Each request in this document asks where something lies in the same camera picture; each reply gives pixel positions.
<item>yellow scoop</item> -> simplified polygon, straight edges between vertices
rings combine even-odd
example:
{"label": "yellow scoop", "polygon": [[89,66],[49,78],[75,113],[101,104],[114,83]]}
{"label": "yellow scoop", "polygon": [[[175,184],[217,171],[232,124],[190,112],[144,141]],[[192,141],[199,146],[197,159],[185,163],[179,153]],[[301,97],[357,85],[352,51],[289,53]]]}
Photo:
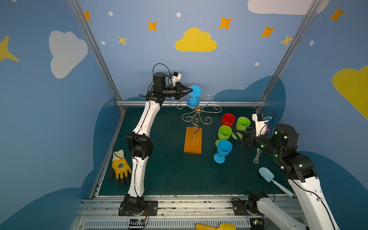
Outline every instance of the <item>yellow scoop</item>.
{"label": "yellow scoop", "polygon": [[236,227],[233,224],[227,224],[227,223],[222,223],[220,224],[220,227],[217,227],[217,228],[210,227],[204,224],[196,224],[195,229],[197,230],[236,230]]}

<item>blue plastic cup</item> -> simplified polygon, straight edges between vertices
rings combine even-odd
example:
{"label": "blue plastic cup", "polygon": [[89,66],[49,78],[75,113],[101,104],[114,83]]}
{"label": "blue plastic cup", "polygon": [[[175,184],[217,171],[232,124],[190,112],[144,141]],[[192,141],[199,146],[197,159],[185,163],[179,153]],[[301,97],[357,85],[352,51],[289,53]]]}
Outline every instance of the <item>blue plastic cup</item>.
{"label": "blue plastic cup", "polygon": [[198,97],[188,98],[188,105],[192,108],[196,108],[199,105]]}
{"label": "blue plastic cup", "polygon": [[219,141],[219,144],[217,146],[217,153],[213,156],[213,159],[219,164],[224,163],[225,156],[229,155],[232,149],[233,145],[230,143],[230,141],[227,140]]}

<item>light blue scoop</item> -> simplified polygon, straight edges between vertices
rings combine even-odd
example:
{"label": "light blue scoop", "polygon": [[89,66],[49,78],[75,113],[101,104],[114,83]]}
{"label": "light blue scoop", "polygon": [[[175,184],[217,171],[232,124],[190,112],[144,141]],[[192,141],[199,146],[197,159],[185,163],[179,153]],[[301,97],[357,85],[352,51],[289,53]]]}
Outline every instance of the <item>light blue scoop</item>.
{"label": "light blue scoop", "polygon": [[279,184],[277,181],[275,181],[273,178],[275,177],[275,175],[268,169],[265,167],[259,168],[259,174],[261,174],[261,176],[263,176],[263,178],[267,181],[267,182],[273,182],[277,187],[279,187],[282,191],[284,191],[288,196],[293,197],[294,193],[292,193],[290,190],[288,190],[287,188],[285,188],[284,186],[282,186],[281,184]]}

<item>orange wooden base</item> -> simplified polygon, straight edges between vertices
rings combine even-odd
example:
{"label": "orange wooden base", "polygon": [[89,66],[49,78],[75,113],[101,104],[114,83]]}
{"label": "orange wooden base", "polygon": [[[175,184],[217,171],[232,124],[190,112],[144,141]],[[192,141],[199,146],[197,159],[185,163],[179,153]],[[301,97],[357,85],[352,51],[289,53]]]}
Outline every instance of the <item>orange wooden base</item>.
{"label": "orange wooden base", "polygon": [[192,140],[193,127],[187,127],[187,133],[185,135],[184,152],[185,153],[202,153],[202,128],[194,135],[194,140]]}

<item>dark green tabletop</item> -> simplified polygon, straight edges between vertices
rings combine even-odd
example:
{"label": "dark green tabletop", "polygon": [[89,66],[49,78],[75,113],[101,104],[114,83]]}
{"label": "dark green tabletop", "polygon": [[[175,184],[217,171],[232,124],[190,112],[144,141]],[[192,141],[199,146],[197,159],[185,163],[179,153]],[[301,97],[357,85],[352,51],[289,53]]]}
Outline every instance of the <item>dark green tabletop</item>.
{"label": "dark green tabletop", "polygon": [[[209,125],[199,123],[203,128],[202,154],[184,153],[186,127],[191,123],[181,119],[183,113],[191,109],[179,110],[175,107],[163,107],[158,112],[151,128],[150,139],[153,152],[149,157],[145,175],[145,195],[201,195],[201,194],[250,194],[256,191],[282,194],[283,192],[272,182],[268,183],[258,173],[260,167],[267,167],[275,175],[275,180],[291,190],[281,171],[275,168],[271,156],[261,153],[259,163],[253,163],[256,148],[247,149],[240,146],[237,140],[230,137],[233,149],[222,164],[214,161],[216,153],[215,141],[221,126],[222,116],[231,113],[238,117],[244,116],[251,120],[253,108],[223,107],[219,114],[202,113],[202,118],[209,114],[213,122]],[[119,132],[119,138],[126,136],[137,125],[143,107],[129,107]],[[132,166],[126,139],[116,143],[115,151],[124,150],[124,155]],[[112,165],[112,157],[102,182],[99,195],[125,195],[129,185],[116,185],[109,181],[108,175]]]}

